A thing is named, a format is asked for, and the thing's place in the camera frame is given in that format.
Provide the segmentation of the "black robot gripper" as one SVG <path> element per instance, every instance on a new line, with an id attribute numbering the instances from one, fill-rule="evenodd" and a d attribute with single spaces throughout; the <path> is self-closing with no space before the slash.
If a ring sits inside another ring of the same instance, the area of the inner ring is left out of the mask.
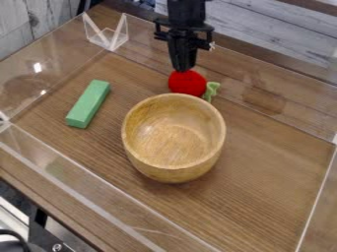
<path id="1" fill-rule="evenodd" d="M 212 26 L 206 24 L 206 2 L 210 0 L 167 0 L 167 17 L 154 20 L 154 37 L 167 41 L 172 67 L 183 71 L 180 38 L 162 30 L 162 27 L 179 31 L 187 36 L 184 70 L 196 64 L 198 48 L 210 50 L 212 47 Z"/>

